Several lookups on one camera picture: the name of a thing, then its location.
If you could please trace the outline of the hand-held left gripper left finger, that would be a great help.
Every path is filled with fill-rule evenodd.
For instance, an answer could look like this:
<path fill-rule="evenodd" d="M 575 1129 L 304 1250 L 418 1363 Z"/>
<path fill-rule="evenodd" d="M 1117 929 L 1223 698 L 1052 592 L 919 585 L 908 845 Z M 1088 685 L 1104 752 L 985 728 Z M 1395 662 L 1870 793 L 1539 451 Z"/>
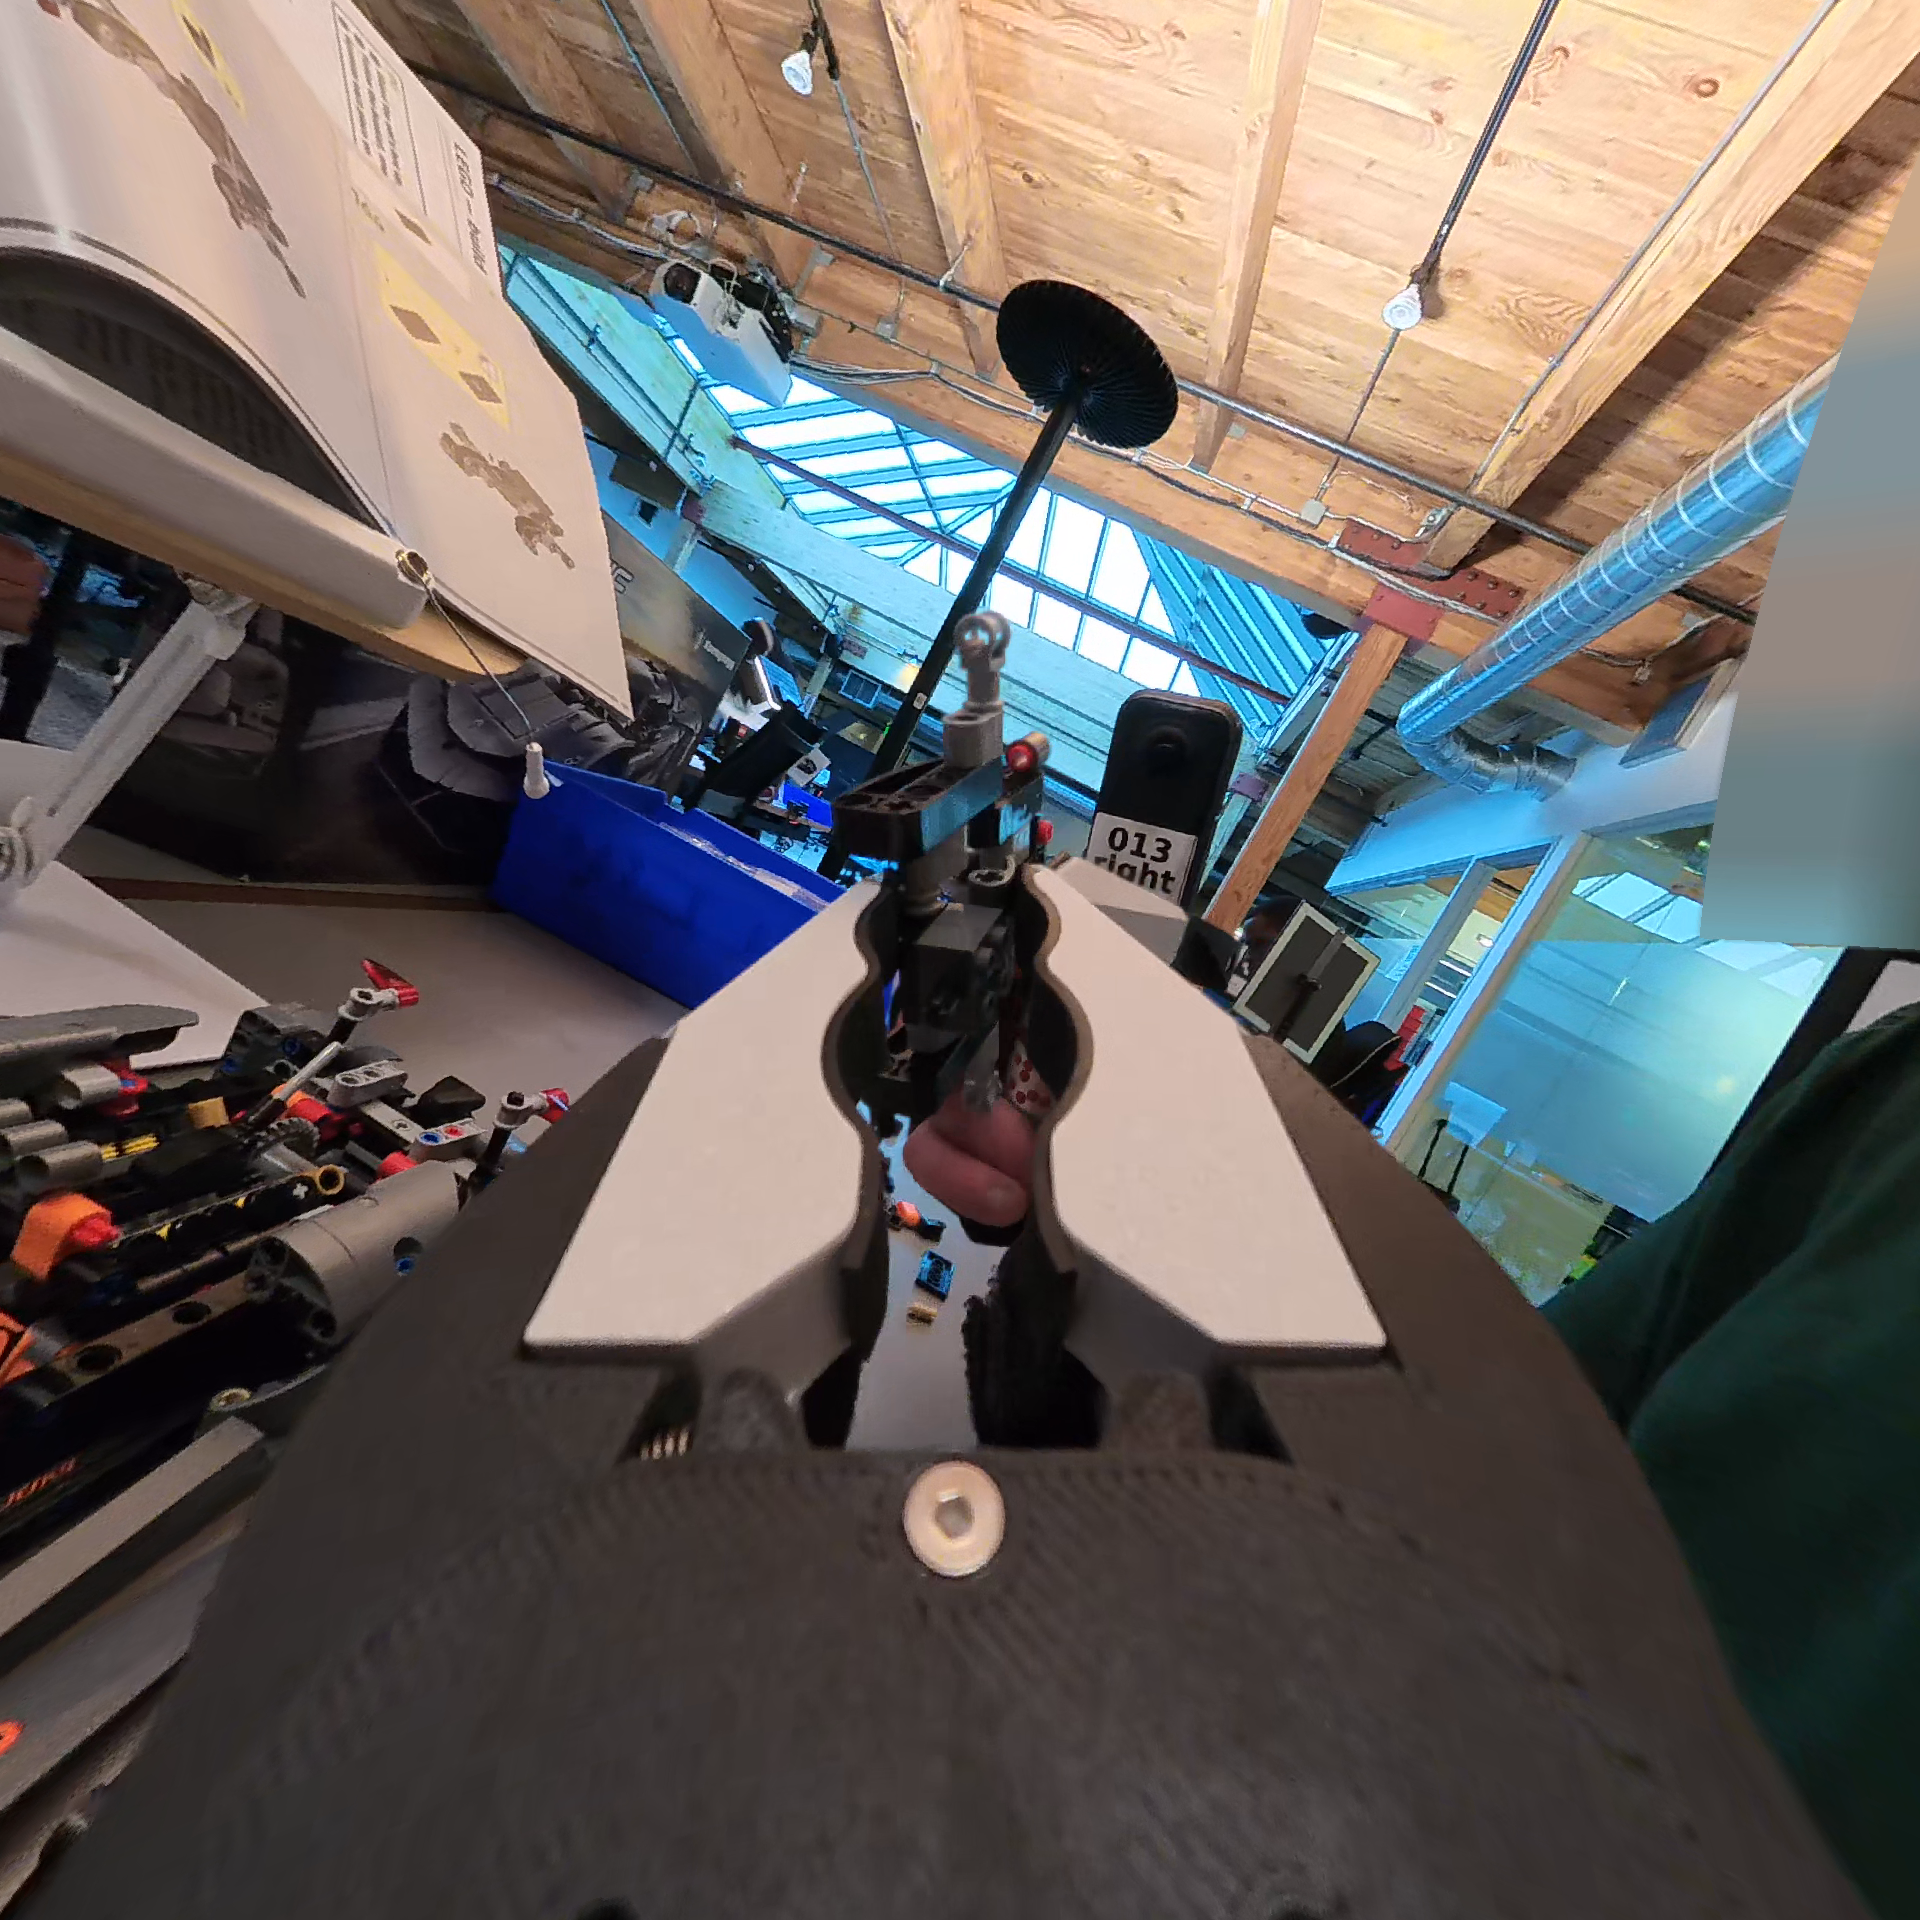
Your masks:
<path fill-rule="evenodd" d="M 815 1446 L 849 1445 L 887 1312 L 875 1142 L 841 1062 L 875 1011 L 874 882 L 667 1037 L 523 1346 L 772 1384 Z"/>

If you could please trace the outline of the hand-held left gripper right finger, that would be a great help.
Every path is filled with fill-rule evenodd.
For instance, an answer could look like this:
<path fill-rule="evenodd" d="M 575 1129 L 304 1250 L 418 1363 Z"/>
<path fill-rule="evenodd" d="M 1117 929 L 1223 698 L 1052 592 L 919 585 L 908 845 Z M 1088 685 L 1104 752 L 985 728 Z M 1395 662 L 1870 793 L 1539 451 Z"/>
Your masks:
<path fill-rule="evenodd" d="M 1186 918 L 1093 863 L 1032 868 L 1018 927 L 1032 1198 L 966 1309 L 977 1441 L 1283 1451 L 1261 1374 L 1387 1334 L 1248 1037 L 1177 973 Z"/>

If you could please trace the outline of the small black grey lego subassembly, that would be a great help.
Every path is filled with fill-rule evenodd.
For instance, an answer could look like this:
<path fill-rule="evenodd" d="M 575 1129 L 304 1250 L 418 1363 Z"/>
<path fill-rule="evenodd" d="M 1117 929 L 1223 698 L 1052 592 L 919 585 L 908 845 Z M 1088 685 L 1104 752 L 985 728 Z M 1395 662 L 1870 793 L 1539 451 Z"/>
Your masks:
<path fill-rule="evenodd" d="M 958 622 L 966 701 L 943 755 L 875 773 L 833 807 L 875 897 L 855 925 L 868 981 L 837 1022 L 837 1067 L 875 1133 L 931 1119 L 952 1092 L 985 1114 L 1020 1016 L 1020 899 L 1043 850 L 1048 740 L 1005 734 L 1010 624 Z"/>

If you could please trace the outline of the large lego vehicle model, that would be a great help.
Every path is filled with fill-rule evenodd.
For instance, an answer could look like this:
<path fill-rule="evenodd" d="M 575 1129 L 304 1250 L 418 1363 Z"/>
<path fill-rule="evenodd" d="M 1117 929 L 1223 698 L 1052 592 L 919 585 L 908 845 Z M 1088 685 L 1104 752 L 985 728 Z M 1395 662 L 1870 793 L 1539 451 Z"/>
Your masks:
<path fill-rule="evenodd" d="M 267 1001 L 206 1060 L 161 1003 L 4 1011 L 2 1549 L 21 1561 L 203 1422 L 332 1363 L 562 1090 L 414 1088 L 370 1023 L 421 1001 L 363 957 L 337 1011 Z"/>

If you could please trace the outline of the dark lego set box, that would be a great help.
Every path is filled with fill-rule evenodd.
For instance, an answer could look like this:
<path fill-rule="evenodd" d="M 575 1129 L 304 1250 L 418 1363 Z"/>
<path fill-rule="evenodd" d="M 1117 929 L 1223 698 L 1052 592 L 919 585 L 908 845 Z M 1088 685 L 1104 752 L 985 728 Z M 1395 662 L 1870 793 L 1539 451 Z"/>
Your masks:
<path fill-rule="evenodd" d="M 549 784 L 579 770 L 675 794 L 753 634 L 635 518 L 603 526 L 632 717 L 535 662 L 454 685 L 262 611 L 85 829 L 237 882 L 483 886 L 529 750 Z"/>

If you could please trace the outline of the open lego instruction booklet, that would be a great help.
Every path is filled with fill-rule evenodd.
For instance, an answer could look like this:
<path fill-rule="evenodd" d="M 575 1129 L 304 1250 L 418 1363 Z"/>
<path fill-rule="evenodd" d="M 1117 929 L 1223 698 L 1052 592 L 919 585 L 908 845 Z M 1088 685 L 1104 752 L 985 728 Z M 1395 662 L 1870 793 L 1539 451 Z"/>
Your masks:
<path fill-rule="evenodd" d="M 4 2 L 4 333 L 394 537 L 374 640 L 632 717 L 572 398 L 504 300 L 483 160 L 357 5 Z"/>

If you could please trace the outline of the person's right hand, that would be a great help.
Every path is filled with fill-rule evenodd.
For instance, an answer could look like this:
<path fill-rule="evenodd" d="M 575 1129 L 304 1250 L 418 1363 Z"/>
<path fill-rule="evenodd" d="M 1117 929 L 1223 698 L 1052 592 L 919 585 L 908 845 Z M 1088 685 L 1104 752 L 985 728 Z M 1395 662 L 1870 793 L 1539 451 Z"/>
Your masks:
<path fill-rule="evenodd" d="M 1037 1133 L 1008 1097 L 975 1111 L 952 1095 L 905 1142 L 908 1176 L 977 1246 L 1014 1246 L 1033 1206 Z"/>

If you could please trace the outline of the blue plastic bin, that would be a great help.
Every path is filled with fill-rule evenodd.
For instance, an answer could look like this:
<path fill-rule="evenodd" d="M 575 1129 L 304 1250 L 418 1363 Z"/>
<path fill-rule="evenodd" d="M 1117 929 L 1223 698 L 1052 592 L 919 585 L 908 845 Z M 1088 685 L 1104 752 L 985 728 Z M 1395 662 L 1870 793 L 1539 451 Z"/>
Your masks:
<path fill-rule="evenodd" d="M 516 798 L 491 880 L 493 904 L 687 1011 L 837 897 L 733 825 L 589 770 Z"/>

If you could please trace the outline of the black pole with round disc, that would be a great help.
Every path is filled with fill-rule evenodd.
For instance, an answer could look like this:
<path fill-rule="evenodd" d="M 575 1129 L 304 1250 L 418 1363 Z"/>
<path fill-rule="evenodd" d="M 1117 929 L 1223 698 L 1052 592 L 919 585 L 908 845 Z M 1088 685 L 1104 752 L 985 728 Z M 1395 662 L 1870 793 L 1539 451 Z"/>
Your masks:
<path fill-rule="evenodd" d="M 833 804 L 822 876 L 849 859 L 880 863 L 887 899 L 908 923 L 949 904 L 948 885 L 1003 890 L 1018 862 L 1010 844 L 1043 803 L 1048 741 L 1015 741 L 1005 759 L 1000 671 L 1005 620 L 989 611 L 989 585 L 1071 430 L 1099 449 L 1147 449 L 1178 410 L 1161 349 L 1113 300 L 1080 286 L 1029 280 L 995 318 L 995 346 L 1023 398 L 1043 412 L 1042 433 L 995 512 L 966 584 L 936 626 L 865 783 Z"/>

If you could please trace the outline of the white ceiling projector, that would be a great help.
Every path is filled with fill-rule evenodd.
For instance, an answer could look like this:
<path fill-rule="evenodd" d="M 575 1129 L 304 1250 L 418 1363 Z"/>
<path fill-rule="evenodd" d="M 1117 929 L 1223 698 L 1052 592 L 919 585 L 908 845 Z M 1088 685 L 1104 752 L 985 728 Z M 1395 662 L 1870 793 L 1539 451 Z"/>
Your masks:
<path fill-rule="evenodd" d="M 773 410 L 790 403 L 793 324 L 768 284 L 723 265 L 665 260 L 647 303 L 712 382 Z"/>

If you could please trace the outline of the white paper sheet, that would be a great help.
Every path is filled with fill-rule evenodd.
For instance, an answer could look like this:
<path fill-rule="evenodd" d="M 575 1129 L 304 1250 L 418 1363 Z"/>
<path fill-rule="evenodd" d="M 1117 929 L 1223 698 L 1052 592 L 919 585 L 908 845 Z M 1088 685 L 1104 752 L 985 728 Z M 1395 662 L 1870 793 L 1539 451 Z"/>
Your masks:
<path fill-rule="evenodd" d="M 195 1013 L 195 1026 L 136 1062 L 192 1064 L 223 1051 L 265 995 L 234 981 L 88 880 L 52 866 L 2 904 L 2 1016 L 152 1003 Z"/>

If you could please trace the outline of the spiral metal air duct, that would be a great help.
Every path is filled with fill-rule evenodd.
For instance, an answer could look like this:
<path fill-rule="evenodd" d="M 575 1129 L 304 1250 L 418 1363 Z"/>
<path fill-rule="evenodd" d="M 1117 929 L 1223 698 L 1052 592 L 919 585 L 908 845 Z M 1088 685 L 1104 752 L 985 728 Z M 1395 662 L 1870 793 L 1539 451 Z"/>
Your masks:
<path fill-rule="evenodd" d="M 1437 779 L 1470 793 L 1560 793 L 1573 762 L 1539 745 L 1478 741 L 1466 724 L 1596 636 L 1777 527 L 1791 509 L 1838 360 L 1807 372 L 1657 494 L 1495 636 L 1409 701 L 1399 740 Z"/>

